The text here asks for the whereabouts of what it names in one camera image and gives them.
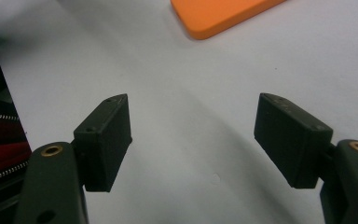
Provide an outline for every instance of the orange object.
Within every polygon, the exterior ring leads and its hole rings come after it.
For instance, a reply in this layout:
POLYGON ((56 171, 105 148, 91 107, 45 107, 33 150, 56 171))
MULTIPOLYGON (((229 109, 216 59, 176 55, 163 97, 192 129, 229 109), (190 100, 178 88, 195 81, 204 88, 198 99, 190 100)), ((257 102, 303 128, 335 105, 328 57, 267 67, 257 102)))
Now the orange object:
POLYGON ((206 39, 285 0, 171 0, 195 39, 206 39))

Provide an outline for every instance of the white surface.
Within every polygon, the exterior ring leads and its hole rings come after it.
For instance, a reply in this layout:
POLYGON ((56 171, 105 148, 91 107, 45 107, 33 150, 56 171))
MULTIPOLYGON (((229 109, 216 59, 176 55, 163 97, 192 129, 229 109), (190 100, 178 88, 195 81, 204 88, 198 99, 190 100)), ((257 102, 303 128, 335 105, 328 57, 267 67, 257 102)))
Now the white surface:
POLYGON ((289 0, 195 41, 168 0, 0 0, 0 37, 33 149, 129 95, 134 141, 112 192, 87 193, 90 223, 324 223, 319 189, 290 189, 254 140, 255 112, 275 93, 333 143, 358 139, 358 1, 289 0))

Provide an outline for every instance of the orange block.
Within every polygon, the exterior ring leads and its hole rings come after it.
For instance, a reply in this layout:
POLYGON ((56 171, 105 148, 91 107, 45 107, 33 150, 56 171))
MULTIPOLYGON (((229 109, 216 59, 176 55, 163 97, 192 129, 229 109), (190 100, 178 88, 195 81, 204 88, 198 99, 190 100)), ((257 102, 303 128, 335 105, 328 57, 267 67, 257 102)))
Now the orange block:
POLYGON ((171 0, 195 39, 206 39, 285 0, 171 0))

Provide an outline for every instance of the white table surface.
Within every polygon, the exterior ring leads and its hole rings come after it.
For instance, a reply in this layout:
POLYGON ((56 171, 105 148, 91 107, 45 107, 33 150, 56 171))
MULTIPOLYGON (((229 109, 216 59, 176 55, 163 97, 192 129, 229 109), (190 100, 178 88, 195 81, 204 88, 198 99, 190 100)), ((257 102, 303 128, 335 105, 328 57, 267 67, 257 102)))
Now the white table surface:
POLYGON ((134 141, 90 223, 324 223, 322 181, 288 186, 255 113, 275 93, 358 139, 358 1, 289 0, 197 41, 168 0, 0 0, 0 38, 33 149, 129 95, 134 141))

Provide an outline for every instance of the black plastic part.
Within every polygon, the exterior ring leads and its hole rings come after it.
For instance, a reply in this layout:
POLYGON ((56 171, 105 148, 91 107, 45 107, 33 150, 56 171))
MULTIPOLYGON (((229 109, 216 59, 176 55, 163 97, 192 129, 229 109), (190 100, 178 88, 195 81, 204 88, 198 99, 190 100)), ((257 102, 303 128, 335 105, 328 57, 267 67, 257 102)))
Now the black plastic part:
POLYGON ((348 209, 348 201, 342 186, 324 183, 320 196, 324 210, 324 222, 326 224, 341 223, 348 209))
POLYGON ((321 151, 317 164, 318 176, 324 181, 325 185, 329 185, 332 188, 341 184, 333 162, 335 151, 336 147, 333 144, 330 145, 330 148, 321 151))
POLYGON ((337 173, 349 204, 341 222, 343 224, 358 223, 358 150, 350 146, 353 141, 340 141, 334 155, 337 173))
POLYGON ((25 169, 0 181, 0 223, 13 223, 24 174, 25 169))
POLYGON ((74 135, 73 145, 86 190, 109 192, 132 141, 127 94, 102 101, 74 135))
POLYGON ((69 143, 52 143, 34 151, 14 223, 88 223, 75 152, 69 143), (43 156, 47 148, 48 155, 43 156))
POLYGON ((266 151, 289 185, 313 189, 318 180, 317 160, 329 148, 333 130, 292 102, 261 93, 255 140, 266 151))

